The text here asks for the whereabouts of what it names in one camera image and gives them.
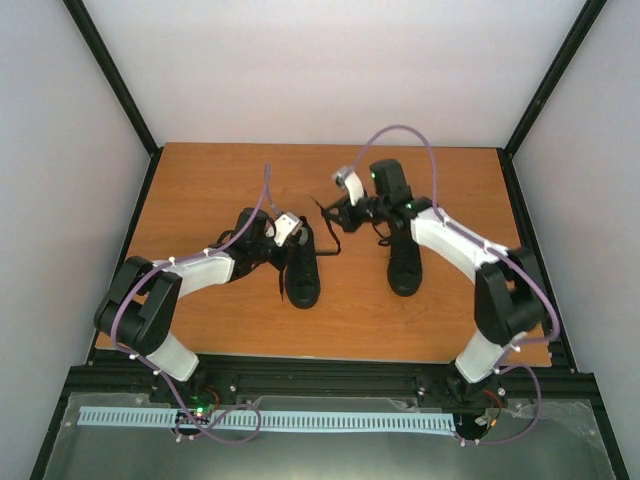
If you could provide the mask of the black sneaker with laces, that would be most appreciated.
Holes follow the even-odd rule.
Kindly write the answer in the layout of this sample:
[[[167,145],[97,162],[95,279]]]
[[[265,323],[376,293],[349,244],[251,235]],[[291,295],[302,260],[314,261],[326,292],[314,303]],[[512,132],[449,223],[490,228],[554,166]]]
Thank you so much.
[[[419,245],[410,232],[389,223],[389,235],[380,240],[380,245],[390,251],[387,280],[392,291],[401,297],[410,297],[420,288],[423,268]]]

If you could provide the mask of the black sneaker one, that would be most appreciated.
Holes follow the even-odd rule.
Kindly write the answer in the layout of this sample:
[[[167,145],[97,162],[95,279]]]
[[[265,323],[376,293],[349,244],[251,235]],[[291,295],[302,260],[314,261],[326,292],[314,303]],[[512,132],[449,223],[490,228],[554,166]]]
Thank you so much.
[[[337,256],[341,253],[341,243],[329,219],[328,209],[315,198],[328,232],[335,243],[334,250],[317,250],[313,229],[305,216],[299,218],[300,226],[284,243],[285,260],[280,273],[281,292],[285,292],[290,303],[302,310],[316,305],[321,293],[318,266],[319,257]]]

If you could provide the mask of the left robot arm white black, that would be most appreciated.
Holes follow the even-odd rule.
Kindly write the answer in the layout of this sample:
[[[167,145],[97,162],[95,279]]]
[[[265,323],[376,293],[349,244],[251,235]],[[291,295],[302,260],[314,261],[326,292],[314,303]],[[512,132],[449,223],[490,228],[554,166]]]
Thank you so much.
[[[286,264],[291,238],[302,226],[291,213],[273,219],[263,210],[244,209],[231,239],[181,259],[128,258],[116,273],[94,315],[98,331],[135,359],[173,378],[172,388],[186,402],[201,400],[208,378],[197,370],[198,356],[171,332],[178,300],[199,290],[228,284],[269,263]]]

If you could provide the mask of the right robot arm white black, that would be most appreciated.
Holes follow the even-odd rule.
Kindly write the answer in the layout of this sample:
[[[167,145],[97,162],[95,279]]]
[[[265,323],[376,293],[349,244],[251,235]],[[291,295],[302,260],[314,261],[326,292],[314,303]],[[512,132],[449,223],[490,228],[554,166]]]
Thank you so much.
[[[453,361],[444,387],[453,403],[468,404],[499,373],[510,351],[533,342],[530,333],[543,321],[551,324],[546,341],[559,337],[560,321],[543,287],[539,263],[530,249],[509,249],[454,220],[435,196],[414,196],[397,160],[375,162],[369,171],[374,194],[366,192],[354,167],[336,171],[333,180],[345,194],[323,208],[322,215],[347,233],[365,223],[384,223],[390,245],[405,251],[407,267],[419,265],[419,250],[426,248],[472,282],[475,331]]]

